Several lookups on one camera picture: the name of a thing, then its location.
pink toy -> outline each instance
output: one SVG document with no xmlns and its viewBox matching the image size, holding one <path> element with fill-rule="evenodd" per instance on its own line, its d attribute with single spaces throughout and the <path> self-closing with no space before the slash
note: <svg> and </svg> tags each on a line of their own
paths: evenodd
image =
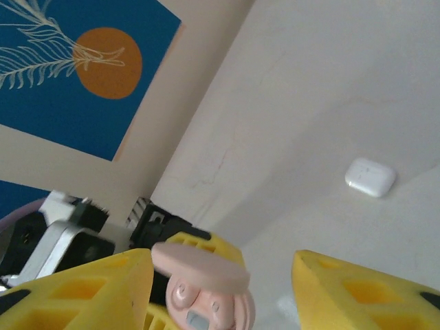
<svg viewBox="0 0 440 330">
<path fill-rule="evenodd" d="M 156 270 L 170 276 L 166 307 L 182 330 L 252 329 L 255 306 L 246 269 L 175 243 L 156 243 L 151 256 Z"/>
</svg>

orange circle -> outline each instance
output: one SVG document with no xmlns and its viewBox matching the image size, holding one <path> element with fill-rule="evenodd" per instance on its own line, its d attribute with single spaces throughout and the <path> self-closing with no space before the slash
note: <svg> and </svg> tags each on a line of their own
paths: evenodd
<svg viewBox="0 0 440 330">
<path fill-rule="evenodd" d="M 82 34 L 76 43 L 82 46 L 82 52 L 86 52 L 91 59 L 87 61 L 87 65 L 84 61 L 78 62 L 76 68 L 82 85 L 88 91 L 112 100 L 125 98 L 133 93 L 142 73 L 142 54 L 133 38 L 112 27 L 99 27 Z M 108 53 L 121 48 L 124 51 L 112 61 L 112 56 Z M 73 57 L 76 61 L 80 60 L 79 53 L 74 50 Z M 103 60 L 94 60 L 94 56 L 99 54 L 103 55 Z M 115 61 L 120 61 L 119 65 L 123 63 L 124 66 L 111 64 Z"/>
</svg>

white wall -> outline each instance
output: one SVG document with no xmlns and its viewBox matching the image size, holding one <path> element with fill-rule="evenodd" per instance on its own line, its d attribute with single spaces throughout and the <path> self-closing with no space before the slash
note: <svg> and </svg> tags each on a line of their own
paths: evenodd
<svg viewBox="0 0 440 330">
<path fill-rule="evenodd" d="M 431 0 L 254 4 L 152 198 L 242 248 L 256 329 L 295 329 L 299 249 L 440 288 L 439 31 Z M 358 156 L 387 198 L 345 185 Z"/>
<path fill-rule="evenodd" d="M 0 125 L 1 180 L 91 197 L 110 210 L 110 222 L 119 224 L 139 196 L 151 195 L 252 0 L 161 3 L 181 19 L 181 31 L 119 159 L 109 162 Z"/>
</svg>

blue poster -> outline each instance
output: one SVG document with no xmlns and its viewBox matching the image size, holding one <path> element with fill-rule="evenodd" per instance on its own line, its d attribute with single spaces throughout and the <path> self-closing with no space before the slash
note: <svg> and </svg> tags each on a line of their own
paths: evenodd
<svg viewBox="0 0 440 330">
<path fill-rule="evenodd" d="M 46 198 L 49 191 L 0 180 L 0 219 L 31 201 Z"/>
<path fill-rule="evenodd" d="M 157 0 L 0 0 L 0 124 L 112 160 L 179 25 Z"/>
</svg>

white leaf drawing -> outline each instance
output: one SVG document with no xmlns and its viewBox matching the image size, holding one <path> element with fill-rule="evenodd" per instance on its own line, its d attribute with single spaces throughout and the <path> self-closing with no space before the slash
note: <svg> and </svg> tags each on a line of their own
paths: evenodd
<svg viewBox="0 0 440 330">
<path fill-rule="evenodd" d="M 55 19 L 45 16 L 51 1 L 45 0 L 40 7 L 37 0 L 0 0 L 0 9 L 3 7 L 30 22 L 0 23 L 0 27 L 16 27 L 28 42 L 26 46 L 16 48 L 0 47 L 0 89 L 5 85 L 9 89 L 20 89 L 26 83 L 29 87 L 41 85 L 46 78 L 56 78 L 61 72 L 69 77 L 77 67 L 87 70 L 90 63 L 125 66 L 117 59 L 124 48 L 100 52 L 79 45 L 66 36 Z"/>
</svg>

